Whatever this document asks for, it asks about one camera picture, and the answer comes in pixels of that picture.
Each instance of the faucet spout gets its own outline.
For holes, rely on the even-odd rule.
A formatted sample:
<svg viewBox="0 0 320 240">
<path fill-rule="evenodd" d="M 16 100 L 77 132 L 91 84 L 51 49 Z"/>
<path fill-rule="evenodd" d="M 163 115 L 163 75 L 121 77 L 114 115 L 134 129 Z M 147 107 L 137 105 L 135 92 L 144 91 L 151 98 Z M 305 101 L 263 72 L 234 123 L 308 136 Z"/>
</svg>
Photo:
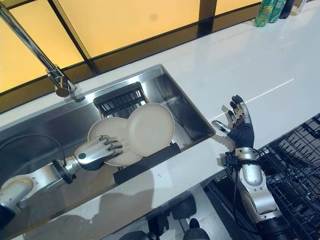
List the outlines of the faucet spout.
<svg viewBox="0 0 320 240">
<path fill-rule="evenodd" d="M 45 66 L 48 77 L 55 85 L 55 93 L 59 97 L 67 97 L 76 90 L 76 86 L 68 79 L 61 69 L 53 64 L 45 53 L 38 47 L 29 34 L 19 24 L 15 17 L 8 11 L 3 3 L 0 2 L 0 16 L 11 30 L 20 38 L 28 49 Z"/>
</svg>

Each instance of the green bottle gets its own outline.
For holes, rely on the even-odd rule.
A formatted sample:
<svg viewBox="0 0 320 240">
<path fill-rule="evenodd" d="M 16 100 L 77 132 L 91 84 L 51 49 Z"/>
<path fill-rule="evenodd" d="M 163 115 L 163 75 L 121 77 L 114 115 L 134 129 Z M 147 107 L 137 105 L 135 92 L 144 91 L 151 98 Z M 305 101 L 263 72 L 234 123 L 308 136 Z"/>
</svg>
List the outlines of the green bottle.
<svg viewBox="0 0 320 240">
<path fill-rule="evenodd" d="M 258 15 L 254 20 L 257 27 L 264 27 L 268 23 L 276 2 L 277 0 L 262 0 Z"/>
<path fill-rule="evenodd" d="M 269 23 L 275 23 L 278 20 L 280 14 L 281 14 L 281 11 L 286 4 L 286 1 L 287 0 L 276 0 L 276 3 L 273 7 L 272 13 L 271 13 L 269 21 L 268 21 Z"/>
</svg>

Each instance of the silver robotic arm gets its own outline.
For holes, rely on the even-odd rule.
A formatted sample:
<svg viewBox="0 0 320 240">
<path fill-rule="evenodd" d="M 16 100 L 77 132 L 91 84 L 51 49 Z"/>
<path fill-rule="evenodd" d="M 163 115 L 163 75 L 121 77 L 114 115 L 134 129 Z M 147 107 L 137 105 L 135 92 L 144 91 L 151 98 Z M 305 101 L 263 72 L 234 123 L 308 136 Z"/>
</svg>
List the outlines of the silver robotic arm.
<svg viewBox="0 0 320 240">
<path fill-rule="evenodd" d="M 65 165 L 63 161 L 53 160 L 34 172 L 7 180 L 0 189 L 0 230 L 35 198 L 65 183 L 71 184 L 81 168 L 100 169 L 105 162 L 123 152 L 121 147 L 120 142 L 101 135 L 81 145 L 73 156 L 65 159 Z"/>
<path fill-rule="evenodd" d="M 229 110 L 228 114 L 232 119 L 232 128 L 217 120 L 214 120 L 212 125 L 235 143 L 236 149 L 233 152 L 226 152 L 222 163 L 234 168 L 235 187 L 240 192 L 242 203 L 257 232 L 240 227 L 259 234 L 263 240 L 294 239 L 290 227 L 267 188 L 266 176 L 259 165 L 259 160 L 256 159 L 257 151 L 253 148 L 255 134 L 248 108 L 238 95 L 232 97 L 230 105 L 233 112 Z"/>
</svg>

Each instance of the bottle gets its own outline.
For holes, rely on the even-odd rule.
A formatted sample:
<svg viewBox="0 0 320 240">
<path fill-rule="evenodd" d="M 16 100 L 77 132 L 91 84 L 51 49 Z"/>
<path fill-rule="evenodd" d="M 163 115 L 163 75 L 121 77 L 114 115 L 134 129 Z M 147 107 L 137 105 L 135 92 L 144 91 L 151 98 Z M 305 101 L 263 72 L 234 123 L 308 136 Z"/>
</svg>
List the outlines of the bottle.
<svg viewBox="0 0 320 240">
<path fill-rule="evenodd" d="M 258 15 L 254 20 L 257 27 L 264 27 L 270 18 L 274 5 L 277 0 L 262 0 Z"/>
<path fill-rule="evenodd" d="M 304 8 L 304 5 L 307 0 L 295 0 L 293 3 L 293 7 L 291 9 L 290 15 L 298 15 L 301 10 Z"/>
<path fill-rule="evenodd" d="M 284 8 L 284 6 L 286 4 L 286 1 L 287 0 L 277 0 L 276 1 L 275 5 L 272 9 L 271 16 L 268 21 L 269 23 L 275 23 L 278 20 L 280 14 L 282 12 L 282 9 Z"/>
<path fill-rule="evenodd" d="M 289 17 L 291 9 L 294 5 L 295 0 L 286 0 L 286 3 L 282 9 L 282 12 L 279 16 L 280 19 L 286 19 L 287 17 Z"/>
</svg>

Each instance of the plate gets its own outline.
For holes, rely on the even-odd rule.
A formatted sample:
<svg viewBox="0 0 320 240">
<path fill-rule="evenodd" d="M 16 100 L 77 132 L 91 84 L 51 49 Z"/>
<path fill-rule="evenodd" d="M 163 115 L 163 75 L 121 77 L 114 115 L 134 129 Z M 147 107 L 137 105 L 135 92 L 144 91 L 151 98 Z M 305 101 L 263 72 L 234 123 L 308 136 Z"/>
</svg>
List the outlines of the plate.
<svg viewBox="0 0 320 240">
<path fill-rule="evenodd" d="M 116 167 L 124 167 L 141 160 L 142 156 L 131 150 L 125 137 L 125 129 L 128 120 L 121 117 L 109 117 L 96 122 L 89 130 L 88 141 L 100 135 L 108 135 L 116 138 L 122 144 L 123 153 L 111 158 L 106 164 Z"/>
<path fill-rule="evenodd" d="M 167 147 L 174 130 L 174 118 L 170 111 L 161 104 L 147 103 L 129 116 L 125 138 L 132 151 L 147 157 Z"/>
</svg>

